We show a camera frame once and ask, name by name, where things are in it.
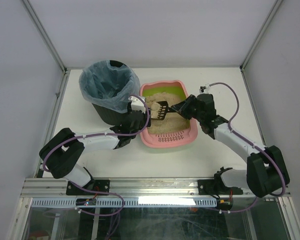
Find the enclosure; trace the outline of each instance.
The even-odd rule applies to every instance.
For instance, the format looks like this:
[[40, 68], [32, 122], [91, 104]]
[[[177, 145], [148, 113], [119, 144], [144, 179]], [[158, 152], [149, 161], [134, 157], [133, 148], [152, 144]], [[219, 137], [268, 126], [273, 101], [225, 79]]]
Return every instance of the enclosure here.
[[[109, 127], [78, 86], [84, 67], [108, 59], [131, 67], [141, 85], [180, 80], [194, 95], [214, 82], [232, 86], [236, 129], [282, 150], [291, 179], [285, 195], [241, 213], [210, 210], [214, 198], [200, 181], [246, 163], [198, 125], [188, 145], [153, 149], [137, 136], [81, 156], [78, 164], [125, 207], [120, 218], [78, 214], [73, 206], [93, 194], [68, 195], [63, 178], [42, 170], [39, 151], [63, 128]], [[230, 118], [232, 92], [210, 93]], [[140, 203], [148, 196], [194, 204]], [[254, 198], [247, 189], [233, 194], [233, 209]], [[122, 204], [95, 199], [81, 207], [108, 214]], [[114, 228], [111, 239], [300, 239], [300, 0], [0, 2], [0, 239], [104, 239]]]

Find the white table surface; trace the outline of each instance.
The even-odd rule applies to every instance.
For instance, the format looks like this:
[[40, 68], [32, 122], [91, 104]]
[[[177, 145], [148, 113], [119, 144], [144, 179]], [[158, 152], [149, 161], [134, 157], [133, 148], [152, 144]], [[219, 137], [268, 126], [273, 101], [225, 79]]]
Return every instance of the white table surface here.
[[[207, 83], [225, 82], [236, 91], [240, 110], [233, 126], [255, 141], [261, 137], [239, 68], [136, 68], [143, 83], [161, 80], [181, 80], [189, 94], [198, 95], [199, 87]], [[79, 88], [82, 70], [71, 70], [55, 133], [62, 128], [89, 133], [108, 129], [91, 103], [85, 101]], [[232, 92], [224, 86], [210, 89], [217, 113], [229, 119], [235, 112]], [[227, 146], [205, 135], [198, 125], [197, 139], [174, 148], [149, 148], [140, 136], [127, 146], [116, 150], [99, 150], [82, 155], [78, 164], [86, 167], [96, 178], [199, 178], [212, 177], [220, 167], [245, 169], [245, 162]], [[51, 177], [45, 172], [44, 177]]]

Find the white wall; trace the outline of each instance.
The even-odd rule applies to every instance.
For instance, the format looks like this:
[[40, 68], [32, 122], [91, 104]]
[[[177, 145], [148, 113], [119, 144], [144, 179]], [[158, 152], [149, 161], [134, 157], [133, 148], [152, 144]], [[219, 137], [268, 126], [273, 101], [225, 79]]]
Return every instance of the white wall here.
[[30, 0], [68, 67], [239, 66], [275, 0]]
[[283, 2], [246, 78], [266, 143], [285, 157], [300, 217], [300, 0]]
[[19, 0], [0, 1], [0, 240], [32, 176], [61, 71]]

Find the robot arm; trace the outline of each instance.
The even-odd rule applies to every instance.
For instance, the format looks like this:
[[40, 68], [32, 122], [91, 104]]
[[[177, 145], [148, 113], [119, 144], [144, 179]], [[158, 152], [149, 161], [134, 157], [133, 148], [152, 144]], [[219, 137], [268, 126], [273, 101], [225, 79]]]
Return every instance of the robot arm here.
[[228, 120], [216, 114], [213, 95], [190, 95], [185, 101], [171, 106], [171, 109], [185, 119], [198, 120], [204, 133], [227, 145], [247, 163], [247, 170], [221, 168], [214, 175], [214, 192], [226, 191], [236, 186], [249, 188], [261, 198], [281, 188], [281, 178], [265, 154], [269, 155], [279, 168], [285, 185], [290, 182], [280, 149], [276, 146], [266, 147], [232, 130]]
[[148, 117], [141, 101], [136, 97], [130, 97], [130, 101], [128, 114], [119, 126], [88, 134], [64, 128], [41, 149], [39, 153], [41, 159], [45, 159], [54, 150], [45, 164], [55, 179], [66, 178], [85, 189], [93, 186], [93, 177], [87, 169], [78, 165], [77, 161], [82, 154], [103, 149], [119, 149], [135, 138], [135, 133], [144, 127]]

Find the litter box rim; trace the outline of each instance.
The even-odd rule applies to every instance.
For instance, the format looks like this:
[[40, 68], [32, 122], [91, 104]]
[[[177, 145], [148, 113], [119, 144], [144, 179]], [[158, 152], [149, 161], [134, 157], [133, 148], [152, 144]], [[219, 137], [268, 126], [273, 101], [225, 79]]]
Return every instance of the litter box rim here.
[[[159, 87], [175, 87], [180, 86], [186, 96], [186, 98], [189, 96], [185, 85], [180, 80], [164, 80], [164, 81], [155, 81], [151, 83], [145, 83], [140, 88], [140, 96], [143, 95], [144, 89], [152, 89], [152, 88], [159, 88]], [[171, 133], [163, 133], [163, 134], [153, 134], [148, 133], [147, 128], [145, 128], [141, 133], [141, 140], [142, 142], [151, 148], [173, 148], [173, 147], [179, 147], [182, 145], [189, 144], [193, 142], [197, 135], [198, 135], [198, 127], [195, 119], [190, 120], [190, 127], [188, 129], [178, 131], [178, 132], [171, 132]]]

